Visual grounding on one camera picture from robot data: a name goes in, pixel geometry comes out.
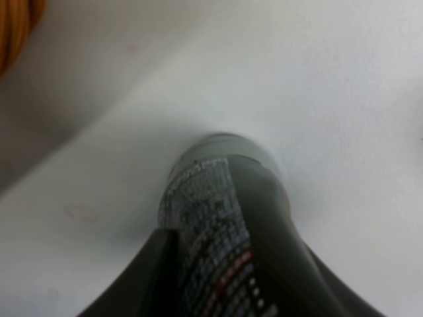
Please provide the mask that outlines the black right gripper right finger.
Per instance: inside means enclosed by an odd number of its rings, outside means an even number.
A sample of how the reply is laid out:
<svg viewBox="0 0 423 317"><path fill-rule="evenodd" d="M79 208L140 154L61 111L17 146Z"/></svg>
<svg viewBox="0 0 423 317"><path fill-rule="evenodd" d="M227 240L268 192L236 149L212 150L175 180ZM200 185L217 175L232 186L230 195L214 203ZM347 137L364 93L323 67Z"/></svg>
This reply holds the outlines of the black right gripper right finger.
<svg viewBox="0 0 423 317"><path fill-rule="evenodd" d="M291 316L382 316L338 278L290 228L295 243Z"/></svg>

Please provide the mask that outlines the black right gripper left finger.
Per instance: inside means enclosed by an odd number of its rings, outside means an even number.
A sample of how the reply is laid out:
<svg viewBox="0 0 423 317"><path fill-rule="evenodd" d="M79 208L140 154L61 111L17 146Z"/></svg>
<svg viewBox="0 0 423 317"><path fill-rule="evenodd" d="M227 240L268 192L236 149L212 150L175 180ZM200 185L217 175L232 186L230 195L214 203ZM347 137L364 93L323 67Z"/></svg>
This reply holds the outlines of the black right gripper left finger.
<svg viewBox="0 0 423 317"><path fill-rule="evenodd" d="M81 316L173 316L178 235L157 229L143 248Z"/></svg>

